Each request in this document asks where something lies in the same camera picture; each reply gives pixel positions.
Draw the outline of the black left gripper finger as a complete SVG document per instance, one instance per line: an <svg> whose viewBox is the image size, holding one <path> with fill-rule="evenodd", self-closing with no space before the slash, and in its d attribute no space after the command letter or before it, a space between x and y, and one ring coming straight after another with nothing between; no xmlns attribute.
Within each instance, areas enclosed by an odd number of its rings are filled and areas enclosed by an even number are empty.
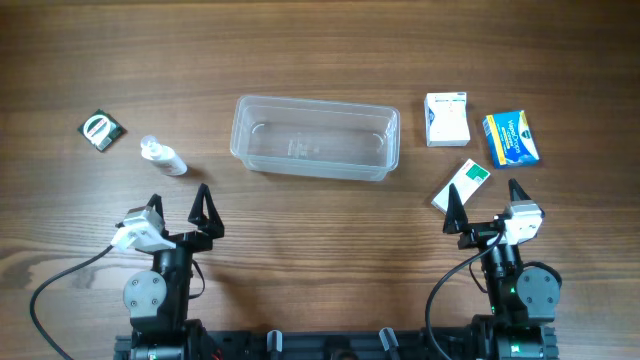
<svg viewBox="0 0 640 360"><path fill-rule="evenodd" d="M153 194L146 206L150 211L154 212L152 223L158 229L160 233L165 231L165 221L164 221L164 212L162 205L162 197L158 194Z"/></svg>
<svg viewBox="0 0 640 360"><path fill-rule="evenodd" d="M198 188L188 222L211 239L222 238L225 235L225 227L214 205L210 189L204 183Z"/></svg>

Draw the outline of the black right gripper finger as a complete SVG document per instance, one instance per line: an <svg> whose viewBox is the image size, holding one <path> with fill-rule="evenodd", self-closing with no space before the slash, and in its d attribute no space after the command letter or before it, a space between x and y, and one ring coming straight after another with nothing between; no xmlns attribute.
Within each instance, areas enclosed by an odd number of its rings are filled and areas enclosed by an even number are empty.
<svg viewBox="0 0 640 360"><path fill-rule="evenodd" d="M508 181L511 202L530 201L531 197L523 190L515 178Z"/></svg>
<svg viewBox="0 0 640 360"><path fill-rule="evenodd" d="M455 184L450 184L443 232L445 234L457 234L467 232L468 228L468 217L459 192Z"/></svg>

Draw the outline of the white green medicine box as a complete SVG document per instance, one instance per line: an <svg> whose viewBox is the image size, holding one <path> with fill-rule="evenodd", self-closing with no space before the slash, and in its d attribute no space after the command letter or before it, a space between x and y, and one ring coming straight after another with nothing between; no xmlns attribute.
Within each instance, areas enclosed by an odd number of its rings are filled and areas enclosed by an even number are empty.
<svg viewBox="0 0 640 360"><path fill-rule="evenodd" d="M435 195L431 204L442 213L446 213L449 200L449 188L451 185L456 187L462 204L465 204L490 175L491 173L487 169L472 159L468 159L449 182Z"/></svg>

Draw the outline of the blue VapoDrops box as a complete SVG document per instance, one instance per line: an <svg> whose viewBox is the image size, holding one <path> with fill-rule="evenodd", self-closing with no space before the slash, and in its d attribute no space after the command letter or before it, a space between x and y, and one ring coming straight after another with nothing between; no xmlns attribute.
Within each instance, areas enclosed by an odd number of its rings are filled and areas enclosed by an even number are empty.
<svg viewBox="0 0 640 360"><path fill-rule="evenodd" d="M487 115L483 127L496 168L529 166L540 161L524 110Z"/></svg>

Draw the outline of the green Zam-Buk ointment box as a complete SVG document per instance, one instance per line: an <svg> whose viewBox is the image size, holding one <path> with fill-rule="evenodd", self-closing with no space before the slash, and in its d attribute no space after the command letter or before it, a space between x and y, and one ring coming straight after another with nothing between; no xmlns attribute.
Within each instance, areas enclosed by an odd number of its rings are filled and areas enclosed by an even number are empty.
<svg viewBox="0 0 640 360"><path fill-rule="evenodd" d="M97 151L104 152L126 133L126 129L109 113L98 109L78 127L78 132Z"/></svg>

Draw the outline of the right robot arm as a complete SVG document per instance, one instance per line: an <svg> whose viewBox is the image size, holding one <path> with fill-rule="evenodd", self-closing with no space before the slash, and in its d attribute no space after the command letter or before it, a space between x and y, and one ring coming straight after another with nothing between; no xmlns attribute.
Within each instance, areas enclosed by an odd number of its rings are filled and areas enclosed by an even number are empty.
<svg viewBox="0 0 640 360"><path fill-rule="evenodd" d="M562 278L552 267L524 262L519 246L534 239L545 212L518 182L508 182L510 202L491 221L471 223L455 185L449 186L443 232L458 234L458 248L476 249L491 313L476 315L461 331L434 336L451 359L557 359L555 307Z"/></svg>

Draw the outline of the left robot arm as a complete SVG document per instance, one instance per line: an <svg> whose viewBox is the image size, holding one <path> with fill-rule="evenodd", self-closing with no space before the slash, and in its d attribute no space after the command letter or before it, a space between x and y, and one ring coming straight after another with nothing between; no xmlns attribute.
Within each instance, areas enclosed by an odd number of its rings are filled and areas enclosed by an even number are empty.
<svg viewBox="0 0 640 360"><path fill-rule="evenodd" d="M193 255L210 251L213 241L225 232L206 184L199 186L188 221L195 230L171 235L165 226L162 199L155 194L145 206L129 210L117 225L111 244L120 251L148 254L153 264L150 270L134 274L124 287L132 334L116 339L116 359L223 357L202 322L187 318L189 301L197 297L190 292L190 281L194 273L201 272Z"/></svg>

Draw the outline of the clear plastic container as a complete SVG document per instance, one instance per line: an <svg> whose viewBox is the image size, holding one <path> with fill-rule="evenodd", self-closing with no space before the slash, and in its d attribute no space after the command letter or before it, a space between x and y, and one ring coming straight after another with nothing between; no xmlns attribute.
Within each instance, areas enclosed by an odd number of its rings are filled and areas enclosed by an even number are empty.
<svg viewBox="0 0 640 360"><path fill-rule="evenodd" d="M399 163L400 130L390 106L246 95L230 151L253 171L376 182Z"/></svg>

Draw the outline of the white calamine lotion bottle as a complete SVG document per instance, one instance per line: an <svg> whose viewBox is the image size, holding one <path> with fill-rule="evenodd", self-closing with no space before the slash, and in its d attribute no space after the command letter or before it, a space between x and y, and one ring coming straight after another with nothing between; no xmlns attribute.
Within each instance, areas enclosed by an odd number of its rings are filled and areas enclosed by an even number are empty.
<svg viewBox="0 0 640 360"><path fill-rule="evenodd" d="M141 156L161 173L169 176L184 175L188 171L186 163L169 146L161 144L156 137L147 135L140 141Z"/></svg>

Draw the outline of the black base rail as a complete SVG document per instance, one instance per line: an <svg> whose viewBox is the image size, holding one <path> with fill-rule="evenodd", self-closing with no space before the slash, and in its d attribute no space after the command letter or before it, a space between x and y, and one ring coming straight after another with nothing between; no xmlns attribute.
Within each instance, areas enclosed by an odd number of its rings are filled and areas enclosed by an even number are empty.
<svg viewBox="0 0 640 360"><path fill-rule="evenodd" d="M386 341L379 332L276 333L253 334L247 331L210 332L216 353L214 359L250 360L330 360L344 356L357 359L426 360L439 359L426 331L387 330L395 338ZM451 359L558 360L555 330L517 330L510 334L497 331L481 333L471 328L436 328L440 350Z"/></svg>

